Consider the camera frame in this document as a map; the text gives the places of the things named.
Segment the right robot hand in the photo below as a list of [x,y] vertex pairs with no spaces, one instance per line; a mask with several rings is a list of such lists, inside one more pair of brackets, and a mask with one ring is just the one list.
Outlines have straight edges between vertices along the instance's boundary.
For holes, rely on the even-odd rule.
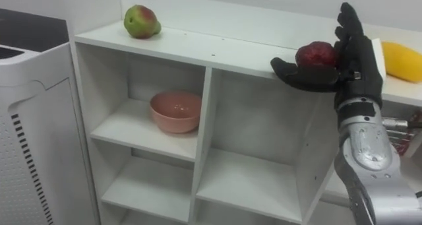
[[335,92],[336,106],[352,98],[368,98],[381,106],[383,79],[377,67],[372,41],[365,35],[361,21],[349,3],[342,3],[337,21],[335,65],[298,66],[275,57],[270,62],[275,75],[299,90]]

